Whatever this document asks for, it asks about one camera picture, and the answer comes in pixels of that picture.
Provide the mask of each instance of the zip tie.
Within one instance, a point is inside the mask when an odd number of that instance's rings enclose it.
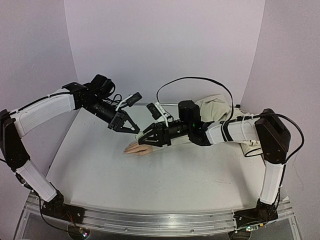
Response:
[[[132,94],[129,94],[128,97],[126,97],[126,98],[123,99],[121,102],[119,102],[119,104],[117,105],[115,111],[117,112],[117,111],[119,110],[119,108],[121,107],[121,105],[122,105],[125,101],[127,101],[129,98],[131,98],[132,96],[133,96]]]
[[[221,132],[222,132],[223,137],[224,137],[225,139],[227,139],[226,134],[225,134],[225,130],[224,130],[224,125],[225,125],[225,123],[226,123],[226,121],[224,121],[224,122],[222,123],[222,125],[221,125]]]
[[[246,136],[245,130],[244,130],[244,122],[245,122],[245,116],[243,116],[243,118],[242,118],[240,127],[241,127],[241,132],[242,132],[242,135],[244,137],[244,140],[247,141],[247,136]]]

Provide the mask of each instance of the white tabletop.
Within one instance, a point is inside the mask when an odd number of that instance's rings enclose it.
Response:
[[[166,107],[175,117],[178,108]],[[143,130],[154,122],[145,106],[126,108]],[[134,134],[117,133],[81,109],[48,172],[66,203],[130,212],[200,212],[255,207],[265,166],[237,143],[192,143],[147,156],[126,155]]]

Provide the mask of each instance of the beige cloth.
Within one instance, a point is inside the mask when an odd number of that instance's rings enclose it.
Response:
[[[219,122],[226,120],[231,115],[231,107],[228,105],[225,96],[222,94],[217,94],[213,96],[206,97],[195,102],[200,107],[201,120],[203,122]],[[233,109],[233,117],[235,119],[239,116],[245,116],[249,113],[245,113],[238,108]],[[172,145],[180,145],[190,143],[188,136],[181,136],[171,140]],[[241,149],[245,157],[252,157],[262,154],[262,148],[259,141],[248,140],[239,142]],[[164,147],[152,146],[153,151],[164,149]]]

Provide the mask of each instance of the cable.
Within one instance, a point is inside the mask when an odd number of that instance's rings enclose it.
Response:
[[[119,109],[123,109],[123,108],[127,107],[127,106],[128,106],[127,100],[128,100],[129,98],[131,98],[131,97],[132,97],[132,94],[129,94],[129,96],[127,96],[125,99],[121,100],[121,101],[119,102],[119,104],[116,106],[115,111],[117,112]]]
[[[278,190],[278,201],[277,201],[277,203],[276,203],[276,207],[275,207],[275,211],[277,211],[277,209],[278,209],[278,207],[279,207],[279,203],[280,203],[280,188],[279,188],[279,190]]]
[[[114,95],[113,99],[112,99],[112,102],[113,103],[120,103],[122,101],[122,95],[117,93],[116,95]]]
[[[165,86],[168,86],[169,84],[172,84],[172,83],[174,83],[174,82],[177,82],[177,81],[180,81],[180,80],[183,80],[183,79],[205,80],[205,81],[209,81],[209,82],[211,82],[211,83],[214,83],[214,84],[216,84],[216,85],[219,85],[219,86],[223,87],[223,88],[229,93],[229,95],[230,95],[230,97],[231,97],[231,115],[230,115],[228,121],[232,119],[232,117],[234,116],[234,99],[233,99],[233,97],[232,97],[231,92],[230,92],[229,89],[228,89],[225,85],[223,85],[221,82],[218,82],[217,80],[214,80],[214,79],[211,79],[211,78],[199,77],[199,76],[185,76],[185,77],[181,77],[181,78],[175,79],[175,80],[173,80],[173,81],[170,81],[170,82],[166,83],[165,85],[163,85],[162,87],[160,87],[160,88],[158,89],[158,91],[156,92],[156,100],[160,103],[160,101],[159,101],[159,92],[160,92],[160,90],[161,90],[162,88],[164,88]]]

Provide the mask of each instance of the white robotic arm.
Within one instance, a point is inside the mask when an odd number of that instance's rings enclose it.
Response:
[[[241,121],[235,121],[228,124],[227,131],[229,137],[232,138],[232,141],[225,141],[226,137],[224,138],[224,131],[221,131],[223,123],[220,122],[214,122],[209,125],[205,134],[211,144],[219,144],[225,142],[242,143],[243,141],[248,140],[260,141],[256,129],[257,121],[258,118],[247,120],[244,120],[243,118]],[[272,205],[276,201],[283,171],[284,163],[273,164],[269,161],[265,161],[265,173],[262,191],[260,194],[260,202]]]
[[[108,128],[116,132],[138,133],[140,129],[122,110],[123,107],[117,106],[109,99],[114,89],[115,85],[110,79],[97,75],[90,83],[82,85],[73,82],[22,108],[11,112],[7,110],[0,112],[0,148],[6,164],[25,187],[35,191],[46,202],[44,214],[62,218],[66,215],[66,211],[70,214],[76,212],[72,217],[76,223],[80,223],[83,209],[63,203],[63,195],[32,162],[21,138],[44,122],[80,108],[109,123]],[[126,106],[131,107],[141,98],[138,92],[131,95],[126,99]],[[127,121],[130,122],[131,128],[124,127]]]
[[[147,107],[156,120],[161,116],[159,109],[152,103]],[[277,219],[275,203],[280,196],[291,138],[289,130],[279,119],[279,114],[265,109],[256,116],[240,116],[223,122],[202,122],[199,106],[190,100],[180,102],[178,111],[179,120],[153,123],[139,133],[139,144],[170,146],[171,139],[184,135],[188,135],[189,140],[199,146],[260,141],[265,162],[260,198],[256,208],[237,211],[234,217],[238,228],[248,226],[252,222],[263,224]]]

